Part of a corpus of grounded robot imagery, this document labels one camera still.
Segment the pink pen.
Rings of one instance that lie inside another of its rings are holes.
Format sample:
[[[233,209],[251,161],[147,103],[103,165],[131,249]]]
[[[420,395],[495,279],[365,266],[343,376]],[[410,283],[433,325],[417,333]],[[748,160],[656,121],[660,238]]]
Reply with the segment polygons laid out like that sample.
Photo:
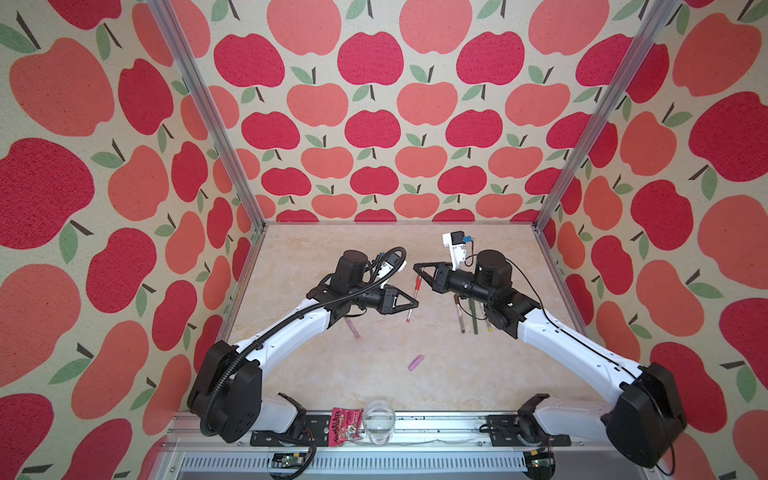
[[[361,336],[360,336],[359,332],[357,331],[355,325],[353,324],[352,320],[345,317],[345,323],[349,327],[349,329],[352,332],[354,338],[357,339],[357,340],[361,339]]]

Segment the green pen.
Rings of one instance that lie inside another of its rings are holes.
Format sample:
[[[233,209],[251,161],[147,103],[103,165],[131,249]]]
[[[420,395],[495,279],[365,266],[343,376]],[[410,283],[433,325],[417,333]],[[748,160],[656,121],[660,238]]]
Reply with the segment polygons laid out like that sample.
[[[469,308],[470,308],[470,315],[472,318],[473,333],[474,335],[478,335],[479,334],[478,316],[477,316],[475,301],[472,299],[469,300]]]

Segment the pink pen cap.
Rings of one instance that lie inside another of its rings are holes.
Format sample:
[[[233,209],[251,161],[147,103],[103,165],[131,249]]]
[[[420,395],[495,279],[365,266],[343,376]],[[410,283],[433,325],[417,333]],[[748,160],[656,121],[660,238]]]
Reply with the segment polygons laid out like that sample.
[[[408,365],[408,370],[409,371],[414,371],[423,362],[423,360],[424,360],[424,356],[423,355],[418,355]]]

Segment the white silver pen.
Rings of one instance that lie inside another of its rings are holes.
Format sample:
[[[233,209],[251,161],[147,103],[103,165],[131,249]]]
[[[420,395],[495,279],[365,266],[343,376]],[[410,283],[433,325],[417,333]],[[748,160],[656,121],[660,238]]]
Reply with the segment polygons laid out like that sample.
[[[461,331],[462,334],[465,334],[466,333],[466,325],[465,325],[465,321],[464,321],[463,308],[461,306],[460,297],[459,297],[458,294],[454,294],[454,304],[455,304],[455,308],[456,308],[456,314],[457,314],[457,319],[458,319],[459,326],[460,326],[460,331]]]

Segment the red pen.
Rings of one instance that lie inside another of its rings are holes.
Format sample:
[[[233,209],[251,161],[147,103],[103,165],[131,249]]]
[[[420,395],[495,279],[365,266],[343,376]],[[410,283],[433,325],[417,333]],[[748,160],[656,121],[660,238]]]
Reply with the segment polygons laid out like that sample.
[[[421,284],[422,284],[422,278],[421,278],[421,277],[420,277],[420,276],[417,274],[417,275],[416,275],[416,280],[415,280],[415,286],[414,286],[414,289],[413,289],[413,293],[412,293],[412,295],[411,295],[411,297],[412,297],[412,299],[413,299],[413,302],[415,302],[416,304],[418,304],[418,302],[417,302],[417,296],[418,296],[418,293],[419,293],[419,290],[420,290]],[[413,313],[414,313],[414,311],[415,311],[415,309],[416,309],[417,307],[418,307],[418,305],[417,305],[416,307],[413,307],[413,308],[411,308],[411,309],[408,311],[408,314],[407,314],[407,317],[406,317],[406,323],[410,323],[410,322],[411,322],[411,319],[412,319]]]

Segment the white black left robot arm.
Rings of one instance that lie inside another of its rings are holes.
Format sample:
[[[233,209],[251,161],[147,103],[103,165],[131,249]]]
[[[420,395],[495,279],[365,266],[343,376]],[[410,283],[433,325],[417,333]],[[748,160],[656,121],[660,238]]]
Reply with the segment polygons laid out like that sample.
[[[326,332],[352,307],[381,315],[414,309],[418,301],[389,279],[406,265],[407,252],[394,247],[370,260],[347,250],[334,272],[325,275],[291,313],[246,340],[216,342],[206,353],[187,399],[206,437],[234,443],[249,432],[285,441],[300,440],[306,409],[286,394],[263,395],[267,376],[313,337]]]

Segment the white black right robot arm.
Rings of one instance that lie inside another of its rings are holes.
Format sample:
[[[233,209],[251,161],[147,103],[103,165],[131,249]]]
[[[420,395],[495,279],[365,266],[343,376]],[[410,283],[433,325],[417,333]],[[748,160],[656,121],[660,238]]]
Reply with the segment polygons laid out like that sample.
[[[582,437],[612,445],[641,467],[656,466],[687,426],[673,374],[622,357],[551,317],[539,298],[514,288],[514,266],[502,253],[484,250],[473,272],[448,262],[417,263],[414,270],[433,291],[480,303],[496,329],[546,353],[600,395],[596,402],[531,397],[517,411],[523,442]]]

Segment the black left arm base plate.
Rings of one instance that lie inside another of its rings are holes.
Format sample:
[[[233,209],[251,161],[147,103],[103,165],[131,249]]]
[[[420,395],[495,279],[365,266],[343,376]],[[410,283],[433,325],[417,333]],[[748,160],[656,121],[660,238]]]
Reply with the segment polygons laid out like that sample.
[[[293,443],[282,440],[282,437],[285,437],[290,440],[298,440],[298,446],[312,443],[317,447],[327,447],[329,445],[330,420],[330,414],[300,415],[284,433],[275,435],[273,432],[252,431],[250,445],[253,447],[293,446]]]

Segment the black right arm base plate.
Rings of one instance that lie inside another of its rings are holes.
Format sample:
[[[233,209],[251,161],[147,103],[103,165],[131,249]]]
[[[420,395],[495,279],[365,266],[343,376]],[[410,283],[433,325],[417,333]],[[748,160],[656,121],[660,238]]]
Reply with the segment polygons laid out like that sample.
[[[479,427],[479,432],[487,434],[494,447],[572,445],[568,435],[547,435],[535,420],[518,415],[489,415]]]

